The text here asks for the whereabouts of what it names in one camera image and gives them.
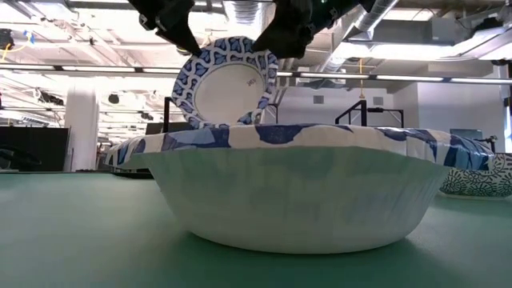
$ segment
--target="table surface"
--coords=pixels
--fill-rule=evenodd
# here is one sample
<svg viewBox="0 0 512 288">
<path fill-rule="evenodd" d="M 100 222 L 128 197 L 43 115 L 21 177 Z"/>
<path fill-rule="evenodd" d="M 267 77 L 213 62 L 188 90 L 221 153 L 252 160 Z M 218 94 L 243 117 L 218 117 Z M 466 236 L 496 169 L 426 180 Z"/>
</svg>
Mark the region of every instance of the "table surface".
<svg viewBox="0 0 512 288">
<path fill-rule="evenodd" d="M 153 180 L 0 174 L 0 287 L 510 287 L 512 202 L 436 197 L 395 244 L 267 254 L 180 229 Z"/>
</svg>

